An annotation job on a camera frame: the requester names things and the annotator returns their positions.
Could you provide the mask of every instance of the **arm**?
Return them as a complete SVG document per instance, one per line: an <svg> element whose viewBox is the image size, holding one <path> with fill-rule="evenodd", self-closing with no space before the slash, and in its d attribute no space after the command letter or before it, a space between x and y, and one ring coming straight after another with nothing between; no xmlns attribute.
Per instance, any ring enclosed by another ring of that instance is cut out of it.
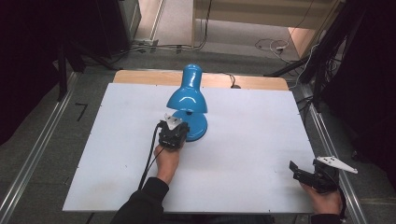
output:
<svg viewBox="0 0 396 224"><path fill-rule="evenodd" d="M157 177L150 177L142 190L132 194L117 214L112 224L121 223L158 223L163 215L163 198L168 192L168 185L175 175L179 150L170 151L163 147L155 147L157 157Z"/></svg>
<svg viewBox="0 0 396 224"><path fill-rule="evenodd" d="M338 191L327 194L318 194L317 191L305 184L300 183L308 193L314 207L314 215L311 217L312 224L341 224L339 216L342 202Z"/></svg>

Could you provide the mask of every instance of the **black stand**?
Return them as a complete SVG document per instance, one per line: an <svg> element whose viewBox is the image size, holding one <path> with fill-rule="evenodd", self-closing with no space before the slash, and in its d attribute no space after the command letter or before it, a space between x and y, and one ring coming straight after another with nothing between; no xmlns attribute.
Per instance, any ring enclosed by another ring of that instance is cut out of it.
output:
<svg viewBox="0 0 396 224"><path fill-rule="evenodd" d="M292 63L270 74L269 77L280 77L306 63L306 68L304 73L300 76L300 81L306 84L315 77L312 101L319 112L320 92L326 76L326 62L335 56L340 44L348 34L350 39L353 38L352 35L354 35L354 30L356 31L358 29L362 15L364 15L365 6L365 1L347 0L345 6L332 23L326 35L323 36L323 39L316 46L315 50L312 51L310 59L309 56L305 57L299 62Z"/></svg>
<svg viewBox="0 0 396 224"><path fill-rule="evenodd" d="M66 73L66 58L69 61L75 72L83 73L85 70L85 63L82 61L80 54L85 54L93 60L104 66L109 70L118 71L120 69L114 68L110 63L106 62L99 56L90 52L88 49L82 47L79 43L68 41L64 39L58 46L58 66L59 66L59 96L58 102L61 102L67 93L67 73Z"/></svg>

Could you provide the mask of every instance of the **dark curtain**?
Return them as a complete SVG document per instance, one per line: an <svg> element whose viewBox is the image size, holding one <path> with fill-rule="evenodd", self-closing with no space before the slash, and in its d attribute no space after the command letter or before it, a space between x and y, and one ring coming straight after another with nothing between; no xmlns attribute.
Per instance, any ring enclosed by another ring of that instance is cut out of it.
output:
<svg viewBox="0 0 396 224"><path fill-rule="evenodd" d="M56 38L34 1L0 3L0 145L59 80Z"/></svg>
<svg viewBox="0 0 396 224"><path fill-rule="evenodd" d="M354 148L396 188L396 26L392 1L370 1L335 78L321 97L354 134Z"/></svg>

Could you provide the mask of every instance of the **lamp shade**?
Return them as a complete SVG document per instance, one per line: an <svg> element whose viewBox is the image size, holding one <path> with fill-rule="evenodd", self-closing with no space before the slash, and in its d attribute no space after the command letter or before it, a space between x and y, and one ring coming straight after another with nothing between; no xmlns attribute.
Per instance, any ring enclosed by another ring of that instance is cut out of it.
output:
<svg viewBox="0 0 396 224"><path fill-rule="evenodd" d="M166 106L175 110L206 113L206 101L200 91L201 79L200 66L189 64L184 67L181 86L173 93Z"/></svg>

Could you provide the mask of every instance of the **gray floor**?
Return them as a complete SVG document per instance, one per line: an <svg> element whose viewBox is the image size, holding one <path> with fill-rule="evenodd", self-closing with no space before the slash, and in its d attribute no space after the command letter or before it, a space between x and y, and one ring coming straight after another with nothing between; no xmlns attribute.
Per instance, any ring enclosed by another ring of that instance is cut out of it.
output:
<svg viewBox="0 0 396 224"><path fill-rule="evenodd" d="M155 35L159 45L191 45L192 3L177 0L164 2ZM197 13L202 13L201 17L205 18L206 11ZM199 46L205 36L205 20L196 20L194 25L193 44ZM207 40L201 51L276 59L270 47L277 52L276 47L280 46L287 46L281 55L283 59L299 60L287 27L209 20Z"/></svg>
<svg viewBox="0 0 396 224"><path fill-rule="evenodd" d="M258 57L199 51L183 51L176 54L165 49L158 49L153 53L130 53L116 63L116 66L124 69L181 70L187 63L198 63L206 72L254 76L268 74L284 66L278 59L263 60ZM85 223L88 213L65 213L62 212L62 207L69 189L68 184L71 183L76 171L106 85L112 81L114 75L114 71L108 71L102 66L90 66L84 74L78 75L75 91L9 223ZM293 89L293 93L296 101L303 98L300 89ZM43 129L55 106L56 98L57 88L54 88L26 118L12 139L0 146L1 200ZM75 103L88 104L80 121L77 119L81 107ZM348 176L361 200L369 223L394 223L395 192L386 175L370 163L351 160L353 148L348 142L341 121L329 113L326 105L323 105L322 114L340 159L360 171L358 175ZM323 155L323 146L309 116L306 127L315 154ZM108 223L113 215L114 213L96 214L91 223ZM305 221L300 220L299 223L307 223L305 216L299 217L301 218L305 218ZM294 215L276 215L276 223L292 223L293 219Z"/></svg>

